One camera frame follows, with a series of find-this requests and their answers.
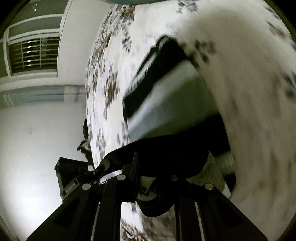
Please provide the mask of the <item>barred window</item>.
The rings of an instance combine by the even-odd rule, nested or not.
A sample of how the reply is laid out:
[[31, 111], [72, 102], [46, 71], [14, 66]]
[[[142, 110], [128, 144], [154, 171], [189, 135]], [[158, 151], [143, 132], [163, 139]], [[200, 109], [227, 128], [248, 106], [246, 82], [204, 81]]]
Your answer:
[[1, 77], [57, 70], [70, 1], [29, 1], [1, 34]]

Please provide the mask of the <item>floral cream bedsheet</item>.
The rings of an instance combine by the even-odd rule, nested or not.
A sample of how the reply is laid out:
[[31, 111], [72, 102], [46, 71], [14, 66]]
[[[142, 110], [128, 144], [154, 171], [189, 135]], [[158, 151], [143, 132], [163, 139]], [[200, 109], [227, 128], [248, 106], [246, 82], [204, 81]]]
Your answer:
[[131, 142], [123, 96], [163, 36], [193, 61], [222, 117], [232, 203], [268, 240], [279, 239], [295, 215], [295, 43], [264, 1], [112, 4], [86, 68], [94, 165]]

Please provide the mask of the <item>grey black garment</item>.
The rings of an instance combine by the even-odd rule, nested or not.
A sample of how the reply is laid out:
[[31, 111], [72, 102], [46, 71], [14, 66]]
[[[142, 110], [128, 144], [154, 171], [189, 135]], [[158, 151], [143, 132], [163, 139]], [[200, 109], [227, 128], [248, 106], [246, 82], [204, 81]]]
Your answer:
[[122, 169], [144, 215], [168, 211], [196, 185], [224, 187], [234, 173], [224, 122], [195, 65], [177, 41], [161, 37], [122, 100], [130, 144], [109, 153], [102, 174]]

